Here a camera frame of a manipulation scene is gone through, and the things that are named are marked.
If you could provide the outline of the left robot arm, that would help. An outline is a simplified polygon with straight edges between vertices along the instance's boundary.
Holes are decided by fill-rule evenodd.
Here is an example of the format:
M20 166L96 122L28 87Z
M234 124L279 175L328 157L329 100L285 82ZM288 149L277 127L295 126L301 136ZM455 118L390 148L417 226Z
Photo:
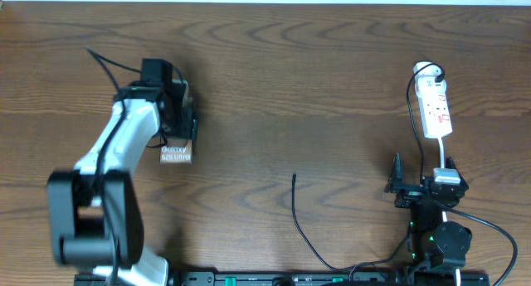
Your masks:
M145 58L139 79L118 87L91 150L47 181L51 247L59 265L85 269L88 284L167 285L169 262L144 246L132 176L150 140L190 162L197 113L189 83L171 62Z

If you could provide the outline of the Galaxy S25 Ultra smartphone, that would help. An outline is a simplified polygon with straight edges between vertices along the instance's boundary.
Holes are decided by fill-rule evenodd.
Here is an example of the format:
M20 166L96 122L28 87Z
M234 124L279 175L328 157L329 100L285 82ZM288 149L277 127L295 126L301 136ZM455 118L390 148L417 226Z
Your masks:
M170 138L160 149L162 164L191 164L192 156L192 140Z

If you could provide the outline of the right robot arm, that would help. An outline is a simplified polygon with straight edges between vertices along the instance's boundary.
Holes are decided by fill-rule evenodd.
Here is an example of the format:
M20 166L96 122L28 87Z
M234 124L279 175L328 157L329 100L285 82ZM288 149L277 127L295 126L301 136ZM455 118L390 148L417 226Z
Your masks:
M411 212L407 243L412 264L403 270L405 283L460 283L459 270L465 266L472 233L447 220L442 207L459 204L468 189L451 158L446 159L444 168L436 167L431 177L415 185L404 182L400 156L395 156L385 192L396 195L396 208Z

